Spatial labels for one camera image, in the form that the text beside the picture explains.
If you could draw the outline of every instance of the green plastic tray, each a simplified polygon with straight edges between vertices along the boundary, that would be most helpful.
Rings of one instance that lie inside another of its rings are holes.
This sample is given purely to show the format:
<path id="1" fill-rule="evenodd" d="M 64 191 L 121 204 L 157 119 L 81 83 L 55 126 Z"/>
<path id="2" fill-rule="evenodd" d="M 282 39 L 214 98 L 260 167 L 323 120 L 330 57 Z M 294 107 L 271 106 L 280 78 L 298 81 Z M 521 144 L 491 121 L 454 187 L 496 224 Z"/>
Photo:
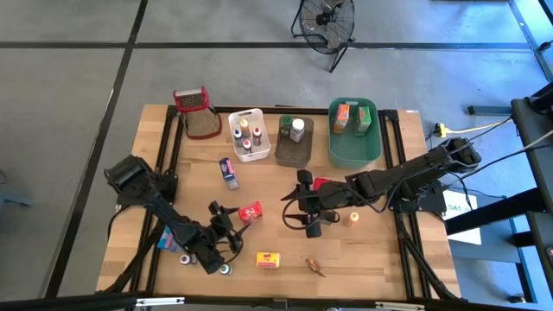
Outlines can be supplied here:
<path id="1" fill-rule="evenodd" d="M 332 132 L 339 104 L 356 102 L 350 106 L 350 119 L 341 135 Z M 353 118 L 359 107 L 369 107 L 371 125 L 364 136 L 353 134 Z M 382 154 L 377 106 L 366 98 L 337 98 L 328 108 L 328 158 L 336 168 L 363 168 Z"/>

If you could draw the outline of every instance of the white label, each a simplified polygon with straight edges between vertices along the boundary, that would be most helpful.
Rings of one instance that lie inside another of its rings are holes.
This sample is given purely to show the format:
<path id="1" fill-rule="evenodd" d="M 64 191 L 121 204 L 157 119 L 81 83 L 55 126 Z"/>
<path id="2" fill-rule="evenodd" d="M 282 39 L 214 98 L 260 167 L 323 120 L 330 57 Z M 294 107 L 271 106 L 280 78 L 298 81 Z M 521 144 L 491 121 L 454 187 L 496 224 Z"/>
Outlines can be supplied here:
<path id="1" fill-rule="evenodd" d="M 446 190 L 443 192 L 443 199 L 446 201 L 447 208 L 446 215 L 443 217 L 444 220 L 452 219 L 455 216 L 470 212 L 470 206 L 468 206 L 465 194 Z M 469 194 L 468 200 L 470 200 L 470 204 L 473 206 L 473 209 L 478 208 L 476 206 L 476 197 L 474 195 Z M 448 236 L 448 238 L 455 241 L 482 245 L 482 241 L 480 239 L 480 228 L 452 234 Z"/>

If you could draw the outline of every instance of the gray floor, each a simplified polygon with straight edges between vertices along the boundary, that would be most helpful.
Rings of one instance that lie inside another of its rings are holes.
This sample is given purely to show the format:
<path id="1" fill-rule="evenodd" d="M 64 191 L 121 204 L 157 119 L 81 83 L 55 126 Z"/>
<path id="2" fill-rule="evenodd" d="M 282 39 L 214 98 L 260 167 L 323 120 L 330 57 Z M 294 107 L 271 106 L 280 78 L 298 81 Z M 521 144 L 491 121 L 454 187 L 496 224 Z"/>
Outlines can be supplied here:
<path id="1" fill-rule="evenodd" d="M 4 1 L 0 41 L 126 41 L 138 4 Z M 296 9 L 292 0 L 151 1 L 138 40 L 293 41 Z M 356 18 L 358 41 L 525 42 L 503 2 L 357 1 Z M 0 190 L 34 200 L 30 208 L 0 212 L 0 301 L 40 295 L 121 56 L 121 50 L 0 50 L 0 169 L 9 178 Z M 129 153 L 143 105 L 171 104 L 174 89 L 206 86 L 216 105 L 324 107 L 340 96 L 365 97 L 378 108 L 419 110 L 429 133 L 436 122 L 451 129 L 497 122 L 502 118 L 470 117 L 466 107 L 507 105 L 546 84 L 533 54 L 522 50 L 352 50 L 333 74 L 328 64 L 327 56 L 309 49 L 135 50 L 99 168 Z M 484 162 L 520 147 L 513 124 L 476 143 Z M 510 195 L 535 184 L 520 155 L 468 179 L 467 186 Z M 62 295 L 94 291 L 114 201 L 99 169 Z M 455 265 L 469 300 L 500 304 L 502 295 L 519 291 L 474 290 L 478 277 L 491 284 L 516 277 L 503 264 L 463 261 Z M 466 272 L 471 269 L 480 273 Z M 544 303 L 550 306 L 550 297 Z"/>

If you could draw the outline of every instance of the electric fan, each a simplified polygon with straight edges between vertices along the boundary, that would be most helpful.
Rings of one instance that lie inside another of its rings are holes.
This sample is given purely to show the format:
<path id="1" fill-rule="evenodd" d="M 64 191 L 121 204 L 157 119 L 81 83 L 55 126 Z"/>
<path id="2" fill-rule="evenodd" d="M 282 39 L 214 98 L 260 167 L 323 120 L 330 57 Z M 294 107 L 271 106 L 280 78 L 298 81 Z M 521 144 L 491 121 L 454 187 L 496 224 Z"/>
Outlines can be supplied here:
<path id="1" fill-rule="evenodd" d="M 352 38 L 354 14 L 353 0 L 302 0 L 290 31 L 295 38 L 305 38 L 313 50 L 336 54 L 329 70 L 331 73 L 355 40 Z M 298 18 L 301 34 L 294 33 Z"/>

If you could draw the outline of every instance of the yellow box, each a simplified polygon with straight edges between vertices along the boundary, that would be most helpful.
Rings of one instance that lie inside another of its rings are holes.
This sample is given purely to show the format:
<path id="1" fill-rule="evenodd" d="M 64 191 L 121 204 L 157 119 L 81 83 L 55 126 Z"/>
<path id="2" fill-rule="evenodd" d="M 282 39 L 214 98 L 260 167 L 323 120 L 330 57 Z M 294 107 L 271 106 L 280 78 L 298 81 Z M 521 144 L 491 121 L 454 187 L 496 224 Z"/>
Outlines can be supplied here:
<path id="1" fill-rule="evenodd" d="M 260 268 L 278 268 L 280 266 L 280 254 L 269 252 L 258 252 L 256 266 Z"/>

